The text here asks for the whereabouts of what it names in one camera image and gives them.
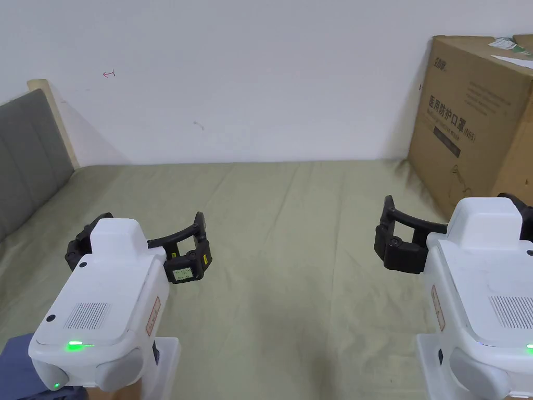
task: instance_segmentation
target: wall mark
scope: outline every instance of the wall mark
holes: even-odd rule
[[[202,124],[200,124],[198,121],[194,121],[193,124],[194,125],[198,125],[201,128],[201,130],[203,130],[203,131],[205,130],[204,126]]]
[[[103,75],[104,75],[106,78],[109,78],[108,75],[111,75],[111,74],[113,74],[113,76],[116,76],[116,75],[115,75],[115,69],[114,69],[114,68],[113,68],[113,71],[111,71],[111,72],[104,72],[104,73],[103,73]]]

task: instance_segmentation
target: speaker grille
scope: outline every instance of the speaker grille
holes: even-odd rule
[[[533,298],[491,296],[490,303],[504,328],[533,329]]]
[[[64,329],[100,329],[111,304],[109,303],[78,303],[65,322]]]

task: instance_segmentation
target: red marking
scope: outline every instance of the red marking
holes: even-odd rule
[[[154,303],[154,306],[152,307],[150,318],[148,318],[148,324],[146,324],[146,333],[148,334],[148,336],[152,335],[152,330],[154,329],[154,326],[156,324],[157,315],[159,314],[160,308],[161,308],[161,301],[159,300],[159,296],[158,296],[156,299],[156,302]]]
[[[104,72],[104,73],[103,73],[103,75],[104,75],[106,78],[109,78],[108,75],[111,75],[111,74],[113,74],[113,76],[116,76],[116,75],[115,75],[115,69],[114,69],[114,68],[113,68],[113,71],[111,71],[111,72]]]
[[[433,305],[435,306],[435,314],[437,315],[440,331],[442,332],[446,326],[446,321],[444,320],[444,314],[442,313],[442,307],[440,306],[439,296],[437,295],[437,288],[435,287],[435,285],[433,285],[433,287],[431,288],[431,299],[433,300]]]

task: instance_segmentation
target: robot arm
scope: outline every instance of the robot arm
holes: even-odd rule
[[[84,255],[92,253],[90,235],[98,221],[103,218],[113,218],[113,215],[110,212],[99,215],[68,244],[65,260],[71,271],[74,271]],[[195,249],[188,251],[185,255],[180,255],[177,244],[191,236],[195,241]],[[163,267],[168,281],[174,284],[199,281],[213,261],[202,212],[197,212],[194,223],[185,229],[147,242],[149,249],[162,247],[165,250],[167,259]]]
[[[191,236],[195,249],[180,255],[178,242]],[[68,244],[65,259],[72,274],[28,348],[45,386],[114,391],[142,377],[143,400],[168,399],[180,345],[156,334],[169,283],[200,280],[212,262],[204,215],[147,240],[137,221],[102,214]]]
[[[498,197],[461,200],[448,225],[385,198],[374,250],[387,269],[423,272],[434,315],[436,333],[416,338],[430,400],[533,396],[533,207]],[[414,229],[411,243],[396,221]]]

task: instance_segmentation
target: green led light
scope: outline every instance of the green led light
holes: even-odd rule
[[[78,340],[71,340],[65,346],[65,351],[67,353],[77,353],[78,351],[82,351],[86,347],[93,347],[93,346],[94,345],[84,345],[83,342],[80,342]]]

